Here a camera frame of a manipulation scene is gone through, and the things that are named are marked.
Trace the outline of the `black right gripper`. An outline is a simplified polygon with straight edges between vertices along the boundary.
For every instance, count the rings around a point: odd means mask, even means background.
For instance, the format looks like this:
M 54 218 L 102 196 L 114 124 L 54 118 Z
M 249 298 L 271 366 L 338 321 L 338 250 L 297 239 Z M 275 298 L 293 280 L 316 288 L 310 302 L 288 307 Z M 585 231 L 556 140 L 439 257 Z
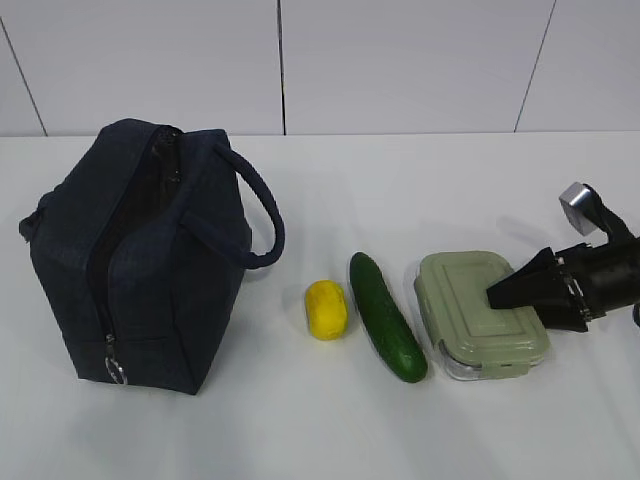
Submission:
M 533 307 L 551 330 L 585 332 L 590 321 L 627 306 L 638 322 L 639 241 L 581 243 L 556 257 L 546 247 L 489 287 L 487 297 L 493 309 Z

